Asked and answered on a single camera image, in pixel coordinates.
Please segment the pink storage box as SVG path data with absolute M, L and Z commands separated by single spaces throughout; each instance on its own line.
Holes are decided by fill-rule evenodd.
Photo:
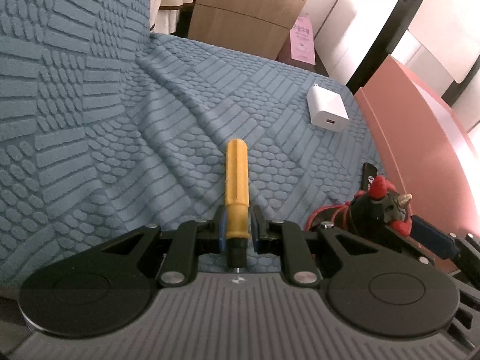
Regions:
M 455 112 L 387 57 L 354 95 L 386 177 L 412 194 L 409 210 L 442 233 L 479 234 L 479 155 Z

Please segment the white wall charger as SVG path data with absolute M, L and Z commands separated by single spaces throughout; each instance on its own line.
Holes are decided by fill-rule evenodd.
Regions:
M 314 84 L 307 92 L 311 124 L 335 133 L 343 131 L 349 117 L 341 96 Z

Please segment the yellow handled screwdriver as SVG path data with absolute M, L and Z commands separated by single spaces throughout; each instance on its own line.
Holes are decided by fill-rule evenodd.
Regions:
M 230 269 L 247 267 L 249 233 L 249 177 L 247 144 L 233 139 L 227 144 L 225 162 L 226 249 Z

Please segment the blue textured sofa cover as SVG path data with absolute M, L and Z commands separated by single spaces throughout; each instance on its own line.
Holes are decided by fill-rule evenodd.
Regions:
M 250 200 L 305 225 L 381 165 L 349 89 L 284 63 L 148 28 L 149 0 L 1 0 L 1 286 L 146 224 L 224 202 L 227 143 L 247 143 Z M 314 85 L 339 133 L 311 124 Z

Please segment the wooden three-drawer nightstand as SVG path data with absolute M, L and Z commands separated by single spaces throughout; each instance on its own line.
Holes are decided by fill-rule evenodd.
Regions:
M 307 0 L 196 0 L 188 38 L 275 60 Z

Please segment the pink paper bag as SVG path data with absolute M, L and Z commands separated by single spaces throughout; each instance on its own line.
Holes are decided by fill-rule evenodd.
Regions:
M 296 19 L 277 60 L 312 72 L 315 70 L 316 56 L 312 23 L 308 16 L 299 16 Z

